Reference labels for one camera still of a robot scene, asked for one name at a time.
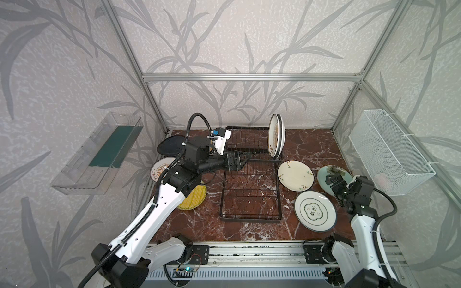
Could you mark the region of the mint green flower plate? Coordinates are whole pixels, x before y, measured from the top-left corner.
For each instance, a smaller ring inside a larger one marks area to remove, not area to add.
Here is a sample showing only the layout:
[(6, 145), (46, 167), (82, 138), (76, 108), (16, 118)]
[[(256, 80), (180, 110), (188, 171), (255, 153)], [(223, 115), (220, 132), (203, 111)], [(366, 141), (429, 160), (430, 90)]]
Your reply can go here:
[(334, 196), (334, 193), (330, 186), (326, 184), (327, 176), (334, 175), (334, 174), (341, 174), (343, 179), (349, 184), (352, 182), (353, 177), (352, 175), (347, 172), (345, 169), (335, 166), (335, 165), (327, 165), (319, 169), (317, 174), (317, 180), (321, 188), (329, 194), (330, 196)]

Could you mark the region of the white plate green text rim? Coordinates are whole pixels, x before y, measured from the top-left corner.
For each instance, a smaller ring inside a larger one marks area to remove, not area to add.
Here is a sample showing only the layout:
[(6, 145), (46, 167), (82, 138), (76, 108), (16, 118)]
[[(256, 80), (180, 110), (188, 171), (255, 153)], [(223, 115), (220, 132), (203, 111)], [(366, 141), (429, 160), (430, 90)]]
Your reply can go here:
[(277, 117), (279, 119), (279, 124), (280, 124), (280, 141), (279, 141), (280, 147), (279, 147), (279, 152), (277, 155), (277, 159), (279, 159), (282, 155), (283, 147), (285, 145), (286, 129), (285, 129), (282, 116), (280, 114), (277, 114)]

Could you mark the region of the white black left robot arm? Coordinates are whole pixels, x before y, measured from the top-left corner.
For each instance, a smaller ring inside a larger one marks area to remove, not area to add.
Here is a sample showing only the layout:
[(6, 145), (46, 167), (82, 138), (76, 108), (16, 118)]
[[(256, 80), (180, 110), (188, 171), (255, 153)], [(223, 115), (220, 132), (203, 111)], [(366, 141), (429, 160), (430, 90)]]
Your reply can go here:
[(153, 263), (164, 266), (179, 259), (186, 247), (179, 238), (159, 245), (153, 259), (143, 255), (153, 236), (169, 215), (201, 183), (202, 175), (240, 171), (250, 159), (245, 152), (225, 151), (231, 132), (224, 128), (209, 129), (208, 135), (185, 137), (180, 154), (162, 172), (155, 184), (153, 198), (142, 212), (110, 244), (99, 244), (92, 252), (95, 267), (79, 283), (85, 287), (100, 274), (112, 288), (139, 288)]

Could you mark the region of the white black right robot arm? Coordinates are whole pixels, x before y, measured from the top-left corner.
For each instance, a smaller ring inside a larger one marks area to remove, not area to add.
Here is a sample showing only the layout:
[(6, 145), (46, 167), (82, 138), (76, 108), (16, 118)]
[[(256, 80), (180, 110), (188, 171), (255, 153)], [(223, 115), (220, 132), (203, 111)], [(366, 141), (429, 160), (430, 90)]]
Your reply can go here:
[[(347, 288), (402, 288), (385, 254), (379, 225), (397, 213), (394, 200), (375, 188), (366, 176), (354, 176), (347, 183), (342, 175), (326, 176), (328, 185), (341, 207), (349, 214), (354, 231), (358, 255), (351, 240), (332, 234), (322, 248), (322, 256), (339, 266)], [(393, 210), (381, 216), (370, 206), (372, 194), (377, 192), (391, 203)]]

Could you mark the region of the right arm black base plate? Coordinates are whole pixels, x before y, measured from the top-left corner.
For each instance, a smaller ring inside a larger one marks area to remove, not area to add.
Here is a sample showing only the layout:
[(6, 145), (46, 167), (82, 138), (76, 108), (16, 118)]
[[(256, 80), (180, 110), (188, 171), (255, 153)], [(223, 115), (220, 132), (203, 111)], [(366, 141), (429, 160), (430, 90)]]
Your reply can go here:
[(307, 264), (326, 265), (336, 263), (333, 258), (322, 252), (323, 246), (323, 240), (305, 240), (303, 242), (302, 248)]

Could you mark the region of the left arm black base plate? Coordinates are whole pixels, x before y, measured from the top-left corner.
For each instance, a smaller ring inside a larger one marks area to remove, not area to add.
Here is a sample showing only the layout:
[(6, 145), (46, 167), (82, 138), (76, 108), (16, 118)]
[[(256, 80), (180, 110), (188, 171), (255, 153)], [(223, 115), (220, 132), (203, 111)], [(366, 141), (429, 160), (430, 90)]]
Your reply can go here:
[(206, 265), (210, 256), (210, 246), (208, 245), (188, 245), (186, 246), (181, 258), (181, 264)]

